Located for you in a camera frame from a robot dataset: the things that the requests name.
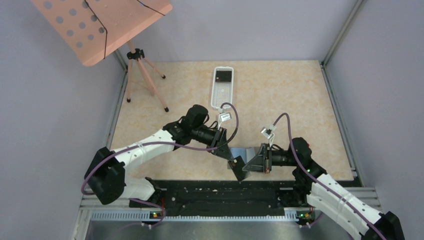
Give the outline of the grey card holder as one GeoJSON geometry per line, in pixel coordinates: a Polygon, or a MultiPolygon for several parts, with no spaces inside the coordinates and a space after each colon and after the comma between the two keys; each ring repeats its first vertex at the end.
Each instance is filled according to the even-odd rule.
{"type": "Polygon", "coordinates": [[[252,159],[256,156],[260,156],[259,158],[263,158],[264,150],[262,147],[231,147],[231,154],[234,158],[241,157],[245,166],[243,168],[244,172],[264,172],[264,160],[256,159],[255,162],[250,163],[252,159]]]}

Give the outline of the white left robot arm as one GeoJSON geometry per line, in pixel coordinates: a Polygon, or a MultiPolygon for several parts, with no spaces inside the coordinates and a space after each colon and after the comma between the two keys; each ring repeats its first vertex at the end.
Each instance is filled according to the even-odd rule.
{"type": "Polygon", "coordinates": [[[100,148],[88,167],[81,192],[95,195],[103,205],[120,197],[140,199],[147,206],[154,207],[160,202],[160,193],[149,180],[132,180],[129,172],[155,157],[177,149],[208,152],[227,160],[230,167],[237,164],[229,148],[227,130],[221,125],[232,119],[229,112],[219,108],[216,127],[206,125],[209,111],[195,104],[186,115],[170,122],[151,136],[122,148],[110,150],[100,148]]]}

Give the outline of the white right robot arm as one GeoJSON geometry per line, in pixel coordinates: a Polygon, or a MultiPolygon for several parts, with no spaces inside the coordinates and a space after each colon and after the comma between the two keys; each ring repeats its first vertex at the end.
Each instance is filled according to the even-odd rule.
{"type": "Polygon", "coordinates": [[[294,202],[317,208],[353,240],[405,239],[400,219],[391,211],[383,213],[364,203],[334,180],[312,159],[312,150],[304,138],[293,138],[288,150],[263,143],[242,169],[267,174],[273,166],[294,167],[294,202]]]}

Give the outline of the black card in tray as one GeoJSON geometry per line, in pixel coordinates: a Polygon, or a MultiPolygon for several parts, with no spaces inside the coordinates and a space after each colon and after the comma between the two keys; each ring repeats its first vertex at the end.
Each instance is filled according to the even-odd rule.
{"type": "Polygon", "coordinates": [[[214,80],[216,83],[231,83],[233,81],[233,72],[231,70],[217,70],[214,80]]]}

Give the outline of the white perforated plastic tray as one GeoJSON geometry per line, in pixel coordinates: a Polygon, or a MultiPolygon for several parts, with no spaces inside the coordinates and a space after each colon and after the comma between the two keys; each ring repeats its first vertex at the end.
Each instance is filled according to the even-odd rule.
{"type": "Polygon", "coordinates": [[[210,105],[214,109],[219,109],[224,103],[233,103],[234,95],[234,68],[230,66],[217,66],[213,71],[210,105]],[[232,82],[215,82],[215,72],[217,70],[231,70],[232,82]]]}

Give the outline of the pink music stand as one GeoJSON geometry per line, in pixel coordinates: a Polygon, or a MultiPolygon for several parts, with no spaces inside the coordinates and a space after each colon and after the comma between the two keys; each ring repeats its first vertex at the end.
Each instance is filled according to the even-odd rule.
{"type": "Polygon", "coordinates": [[[165,112],[169,108],[144,63],[152,62],[132,39],[170,13],[168,0],[34,0],[33,5],[73,50],[80,62],[94,66],[124,44],[130,48],[147,88],[165,112]]]}

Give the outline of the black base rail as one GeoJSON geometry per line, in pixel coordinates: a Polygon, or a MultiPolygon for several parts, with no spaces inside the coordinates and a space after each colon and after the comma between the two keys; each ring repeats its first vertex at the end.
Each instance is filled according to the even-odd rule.
{"type": "Polygon", "coordinates": [[[168,217],[283,216],[289,208],[312,209],[285,180],[154,180],[147,200],[168,217]]]}

